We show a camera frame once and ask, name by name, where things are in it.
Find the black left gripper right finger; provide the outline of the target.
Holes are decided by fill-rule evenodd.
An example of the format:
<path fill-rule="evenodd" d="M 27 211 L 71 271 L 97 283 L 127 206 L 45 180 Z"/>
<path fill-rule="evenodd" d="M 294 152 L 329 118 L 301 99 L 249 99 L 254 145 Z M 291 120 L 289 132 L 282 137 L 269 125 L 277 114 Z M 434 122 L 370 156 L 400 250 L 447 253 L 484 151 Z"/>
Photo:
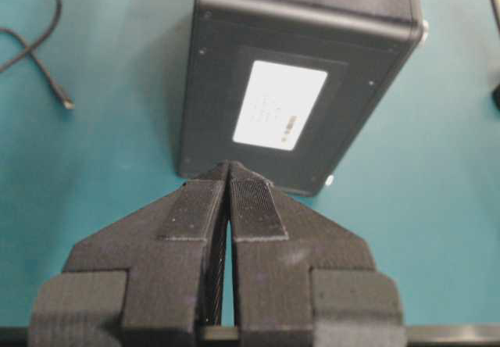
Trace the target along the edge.
<path fill-rule="evenodd" d="M 395 282 L 356 234 L 232 163 L 235 321 L 243 346 L 404 346 Z"/>

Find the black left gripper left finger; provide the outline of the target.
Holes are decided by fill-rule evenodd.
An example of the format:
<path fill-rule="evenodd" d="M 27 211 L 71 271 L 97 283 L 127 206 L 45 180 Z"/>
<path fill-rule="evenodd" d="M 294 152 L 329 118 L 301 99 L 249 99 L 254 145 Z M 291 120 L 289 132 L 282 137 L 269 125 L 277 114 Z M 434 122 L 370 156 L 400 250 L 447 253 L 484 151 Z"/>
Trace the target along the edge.
<path fill-rule="evenodd" d="M 194 346 L 215 320 L 221 163 L 79 241 L 31 313 L 32 346 Z"/>

